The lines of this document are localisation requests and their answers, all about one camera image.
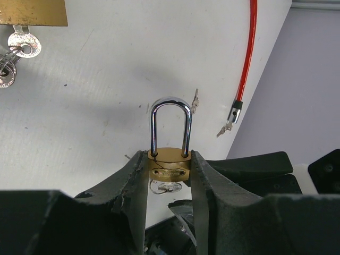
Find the small brass padlock long shackle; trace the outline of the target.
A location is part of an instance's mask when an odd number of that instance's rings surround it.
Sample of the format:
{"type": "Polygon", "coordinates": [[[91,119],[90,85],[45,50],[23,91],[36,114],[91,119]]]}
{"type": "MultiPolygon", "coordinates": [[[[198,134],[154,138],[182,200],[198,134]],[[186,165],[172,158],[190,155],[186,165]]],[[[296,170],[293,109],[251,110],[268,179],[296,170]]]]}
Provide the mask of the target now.
{"type": "Polygon", "coordinates": [[[165,183],[184,182],[189,179],[191,151],[189,150],[192,127],[191,106],[177,97],[161,98],[154,102],[150,112],[150,150],[148,151],[149,178],[165,183]],[[157,112],[166,105],[174,105],[184,112],[184,132],[181,148],[157,146],[157,112]]]}

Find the silver key pair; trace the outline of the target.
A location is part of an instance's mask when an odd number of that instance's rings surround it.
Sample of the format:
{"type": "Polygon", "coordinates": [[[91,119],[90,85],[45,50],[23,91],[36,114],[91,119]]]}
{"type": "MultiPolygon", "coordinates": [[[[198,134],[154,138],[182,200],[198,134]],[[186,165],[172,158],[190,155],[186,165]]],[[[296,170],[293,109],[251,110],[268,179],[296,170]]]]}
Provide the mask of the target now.
{"type": "Polygon", "coordinates": [[[157,195],[175,193],[182,190],[182,184],[179,182],[160,182],[156,180],[150,180],[149,189],[153,194],[157,195]]]}

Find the red cable lock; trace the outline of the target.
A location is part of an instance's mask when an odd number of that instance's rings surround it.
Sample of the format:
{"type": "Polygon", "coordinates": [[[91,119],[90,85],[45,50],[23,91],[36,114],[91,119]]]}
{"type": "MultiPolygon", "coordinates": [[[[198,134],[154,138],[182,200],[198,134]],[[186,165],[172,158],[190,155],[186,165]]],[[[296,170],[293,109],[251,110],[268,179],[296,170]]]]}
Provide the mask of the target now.
{"type": "Polygon", "coordinates": [[[243,106],[242,99],[243,99],[245,86],[247,83],[247,78],[249,74],[249,69],[250,69],[252,54],[253,54],[253,49],[254,49],[254,41],[256,37],[257,16],[258,16],[258,1],[251,0],[250,1],[250,24],[249,24],[248,43],[247,43],[247,48],[246,48],[244,65],[243,65],[241,78],[239,82],[239,87],[238,87],[237,94],[236,94],[234,103],[231,107],[228,120],[227,120],[227,124],[230,126],[238,122],[240,113],[242,111],[242,106],[243,106]]]}

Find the large brass padlock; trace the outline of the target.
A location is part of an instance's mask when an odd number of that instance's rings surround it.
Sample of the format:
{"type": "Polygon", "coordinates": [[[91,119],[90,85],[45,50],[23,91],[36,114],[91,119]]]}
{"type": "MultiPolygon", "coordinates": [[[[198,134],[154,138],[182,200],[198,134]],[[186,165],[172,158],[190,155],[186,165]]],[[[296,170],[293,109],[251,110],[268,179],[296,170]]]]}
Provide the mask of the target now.
{"type": "Polygon", "coordinates": [[[1,0],[1,25],[68,26],[64,0],[1,0]]]}

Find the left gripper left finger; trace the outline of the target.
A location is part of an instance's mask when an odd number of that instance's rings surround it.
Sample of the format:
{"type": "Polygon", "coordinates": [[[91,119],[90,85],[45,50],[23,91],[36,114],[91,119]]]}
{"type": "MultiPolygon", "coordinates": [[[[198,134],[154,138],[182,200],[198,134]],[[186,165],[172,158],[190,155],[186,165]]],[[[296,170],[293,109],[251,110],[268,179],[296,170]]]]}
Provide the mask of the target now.
{"type": "Polygon", "coordinates": [[[59,190],[1,192],[1,254],[143,254],[148,155],[70,197],[59,190]]]}

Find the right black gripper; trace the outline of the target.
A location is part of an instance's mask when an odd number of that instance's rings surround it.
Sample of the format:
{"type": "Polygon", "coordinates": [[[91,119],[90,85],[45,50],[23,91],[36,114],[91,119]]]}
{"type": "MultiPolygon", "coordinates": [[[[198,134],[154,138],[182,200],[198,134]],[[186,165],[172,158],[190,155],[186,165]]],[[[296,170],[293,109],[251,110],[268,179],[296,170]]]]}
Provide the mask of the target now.
{"type": "MultiPolygon", "coordinates": [[[[239,186],[261,197],[272,193],[302,193],[292,174],[242,182],[239,186]]],[[[168,208],[174,216],[146,230],[144,253],[196,254],[192,200],[177,200],[169,203],[168,208]]]]}

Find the silver key bunch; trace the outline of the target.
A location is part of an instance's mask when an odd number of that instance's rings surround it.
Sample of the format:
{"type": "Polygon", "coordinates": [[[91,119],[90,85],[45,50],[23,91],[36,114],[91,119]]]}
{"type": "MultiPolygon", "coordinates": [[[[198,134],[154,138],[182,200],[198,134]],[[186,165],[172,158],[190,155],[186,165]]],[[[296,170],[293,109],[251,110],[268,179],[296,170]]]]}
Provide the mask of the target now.
{"type": "Polygon", "coordinates": [[[227,121],[226,124],[221,128],[221,130],[217,133],[216,137],[223,135],[226,131],[231,131],[233,128],[233,123],[227,121]]]}
{"type": "Polygon", "coordinates": [[[9,51],[1,55],[1,89],[10,87],[17,76],[17,63],[22,58],[33,58],[40,54],[42,45],[27,25],[13,25],[14,32],[9,36],[9,51]]]}

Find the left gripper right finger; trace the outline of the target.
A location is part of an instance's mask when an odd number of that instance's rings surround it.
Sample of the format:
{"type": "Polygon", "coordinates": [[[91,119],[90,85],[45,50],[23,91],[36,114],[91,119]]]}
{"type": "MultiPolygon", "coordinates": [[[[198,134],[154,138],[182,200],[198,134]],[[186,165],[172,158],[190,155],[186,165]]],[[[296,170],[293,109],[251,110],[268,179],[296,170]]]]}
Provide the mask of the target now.
{"type": "Polygon", "coordinates": [[[339,195],[260,197],[196,151],[190,171],[197,254],[339,254],[339,195]]]}

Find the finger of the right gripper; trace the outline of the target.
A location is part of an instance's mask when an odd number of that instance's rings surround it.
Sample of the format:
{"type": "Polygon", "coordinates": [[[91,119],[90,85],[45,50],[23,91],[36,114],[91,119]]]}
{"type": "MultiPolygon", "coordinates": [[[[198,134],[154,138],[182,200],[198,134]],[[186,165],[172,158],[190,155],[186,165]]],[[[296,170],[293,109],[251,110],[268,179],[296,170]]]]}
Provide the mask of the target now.
{"type": "Polygon", "coordinates": [[[243,158],[209,160],[207,163],[235,183],[262,180],[293,172],[293,166],[284,151],[243,158]]]}

